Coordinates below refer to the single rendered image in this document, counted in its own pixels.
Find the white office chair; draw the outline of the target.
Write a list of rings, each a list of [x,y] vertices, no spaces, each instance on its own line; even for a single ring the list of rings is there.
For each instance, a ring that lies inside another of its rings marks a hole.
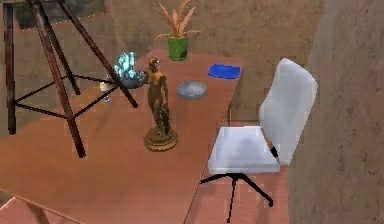
[[[256,126],[223,126],[215,139],[202,184],[228,177],[258,192],[270,207],[274,200],[249,176],[275,173],[291,163],[311,113],[318,83],[288,58],[277,64],[270,90],[259,108]]]

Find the grey round bowl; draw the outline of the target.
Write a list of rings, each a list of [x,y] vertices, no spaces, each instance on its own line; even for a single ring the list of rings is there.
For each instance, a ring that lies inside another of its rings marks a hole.
[[[197,81],[186,81],[177,87],[177,94],[186,100],[196,100],[207,92],[207,86]]]

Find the golden figure statue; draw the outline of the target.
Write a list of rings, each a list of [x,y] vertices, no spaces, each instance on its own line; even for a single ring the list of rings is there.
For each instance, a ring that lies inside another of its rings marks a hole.
[[[154,152],[165,152],[176,146],[178,135],[170,123],[168,106],[168,85],[166,75],[158,68],[160,61],[157,57],[148,60],[145,71],[147,102],[150,107],[155,126],[144,137],[145,147]]]

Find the blue flat book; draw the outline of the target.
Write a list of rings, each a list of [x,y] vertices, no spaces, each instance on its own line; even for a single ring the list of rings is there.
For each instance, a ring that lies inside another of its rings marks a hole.
[[[208,75],[221,79],[236,79],[241,69],[238,66],[213,64],[208,71]]]

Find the green potted house plant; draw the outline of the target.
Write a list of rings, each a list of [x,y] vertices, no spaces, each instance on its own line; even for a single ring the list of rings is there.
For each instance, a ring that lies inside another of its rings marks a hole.
[[[160,12],[169,25],[170,32],[158,34],[156,39],[167,39],[169,59],[172,61],[184,61],[188,56],[188,38],[190,33],[200,33],[200,30],[186,30],[191,21],[196,7],[190,8],[192,0],[183,0],[178,9],[169,12],[163,4],[159,4]]]

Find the small clear glass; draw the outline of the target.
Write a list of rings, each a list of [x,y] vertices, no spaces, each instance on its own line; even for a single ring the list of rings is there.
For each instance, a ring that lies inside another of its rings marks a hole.
[[[99,85],[99,87],[100,87],[100,90],[101,90],[103,93],[106,93],[106,92],[109,91],[109,86],[108,86],[108,84],[105,83],[105,82],[101,82],[100,85]],[[106,96],[104,97],[104,101],[105,101],[105,102],[109,102],[109,101],[110,101],[110,98],[109,98],[108,95],[106,95]]]

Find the brown wooden table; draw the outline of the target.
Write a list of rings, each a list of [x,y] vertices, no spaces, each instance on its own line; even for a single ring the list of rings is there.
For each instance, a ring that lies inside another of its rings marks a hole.
[[[59,118],[43,117],[0,140],[0,189],[80,224],[183,224],[237,86],[210,77],[209,67],[245,61],[192,53],[175,62],[162,49],[151,53],[167,76],[175,148],[159,153],[144,146],[153,125],[146,88],[133,92],[138,108],[114,92],[78,119],[83,159]],[[186,81],[204,83],[206,94],[181,98],[177,87]]]

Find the dark brown wooden stool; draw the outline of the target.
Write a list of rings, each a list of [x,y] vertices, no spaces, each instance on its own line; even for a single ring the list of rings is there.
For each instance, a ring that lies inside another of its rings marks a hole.
[[[94,82],[101,83],[101,79],[75,75],[69,67],[68,61],[62,51],[62,48],[59,44],[57,36],[52,28],[52,24],[49,21],[48,15],[43,7],[45,3],[55,2],[64,14],[68,17],[70,22],[74,25],[78,33],[82,36],[84,41],[93,51],[95,56],[101,62],[103,67],[106,69],[112,80],[106,80],[106,83],[111,84],[112,88],[106,93],[99,96],[93,102],[82,108],[80,111],[73,113],[71,104],[69,102],[68,94],[64,86],[63,80],[68,78],[73,90],[76,95],[80,95],[80,89],[76,83],[76,79],[91,80]],[[5,80],[6,80],[6,96],[7,96],[7,123],[8,123],[8,133],[10,135],[15,135],[16,128],[16,108],[23,108],[29,111],[34,111],[42,113],[45,115],[62,118],[67,121],[76,151],[79,158],[84,158],[86,156],[86,151],[80,136],[80,132],[76,123],[76,119],[86,112],[88,109],[93,107],[95,104],[100,102],[104,97],[108,96],[110,93],[119,88],[122,93],[125,95],[127,100],[130,102],[133,108],[138,107],[138,103],[133,98],[129,89],[122,83],[119,78],[119,75],[113,70],[110,63],[107,61],[103,53],[100,51],[98,46],[95,44],[91,36],[88,34],[84,26],[81,24],[79,19],[70,12],[68,7],[65,4],[65,0],[0,0],[0,5],[3,9],[3,23],[4,23],[4,56],[5,56]],[[49,84],[44,85],[28,94],[17,98],[15,95],[15,70],[14,70],[14,8],[16,5],[25,5],[32,10],[33,20],[36,24],[36,29],[39,34],[40,42],[42,44],[53,81]],[[42,90],[54,85],[58,92],[62,108],[64,110],[63,114],[59,114],[53,111],[48,111],[45,109],[36,108],[33,106],[28,106],[21,104],[26,98],[29,98]]]

